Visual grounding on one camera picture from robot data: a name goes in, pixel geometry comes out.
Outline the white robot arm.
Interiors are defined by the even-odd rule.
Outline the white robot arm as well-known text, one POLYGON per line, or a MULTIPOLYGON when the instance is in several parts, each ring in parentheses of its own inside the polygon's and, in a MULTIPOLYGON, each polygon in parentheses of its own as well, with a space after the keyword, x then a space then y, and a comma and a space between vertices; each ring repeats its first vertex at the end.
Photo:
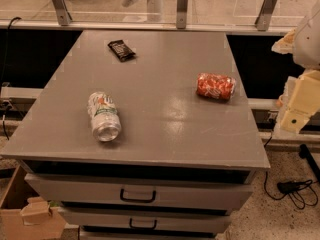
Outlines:
POLYGON ((286 110, 280 116, 281 129, 299 133, 320 109, 320 1, 271 50, 291 53, 294 63, 305 69, 295 80, 286 110))

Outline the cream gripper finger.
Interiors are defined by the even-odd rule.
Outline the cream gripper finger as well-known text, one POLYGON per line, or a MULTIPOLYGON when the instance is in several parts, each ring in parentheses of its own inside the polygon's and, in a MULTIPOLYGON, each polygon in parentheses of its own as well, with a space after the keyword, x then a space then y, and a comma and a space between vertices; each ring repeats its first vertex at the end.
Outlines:
POLYGON ((284 115, 280 120, 280 128, 299 133, 320 110, 320 72, 306 70, 294 83, 284 115))
POLYGON ((293 43, 295 37, 296 29, 290 30, 281 39, 276 41, 271 50, 279 54, 292 54, 293 53, 293 43))

